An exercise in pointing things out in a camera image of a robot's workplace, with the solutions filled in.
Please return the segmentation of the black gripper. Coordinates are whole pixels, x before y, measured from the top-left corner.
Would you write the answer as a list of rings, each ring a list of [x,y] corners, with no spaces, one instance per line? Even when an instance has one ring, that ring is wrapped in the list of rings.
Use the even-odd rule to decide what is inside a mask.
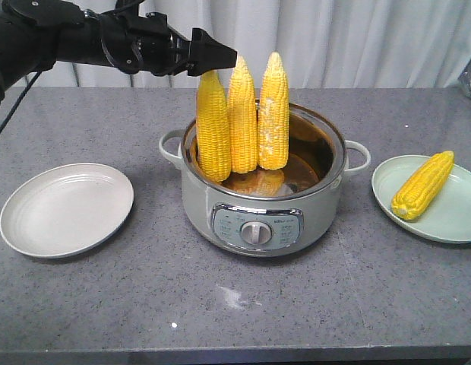
[[[205,30],[193,28],[191,41],[172,29],[167,16],[147,17],[120,12],[100,15],[100,44],[113,67],[127,74],[148,71],[155,76],[188,76],[236,66],[236,51]]]

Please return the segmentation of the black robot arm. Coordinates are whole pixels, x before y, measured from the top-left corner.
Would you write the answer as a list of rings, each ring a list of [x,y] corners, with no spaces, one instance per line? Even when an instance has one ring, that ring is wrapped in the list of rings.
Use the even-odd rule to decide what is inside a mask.
[[[67,1],[3,1],[0,10],[0,105],[5,91],[57,61],[113,67],[132,75],[200,76],[232,68],[237,52],[194,28],[187,39],[159,12],[139,14],[138,1],[103,13]]]

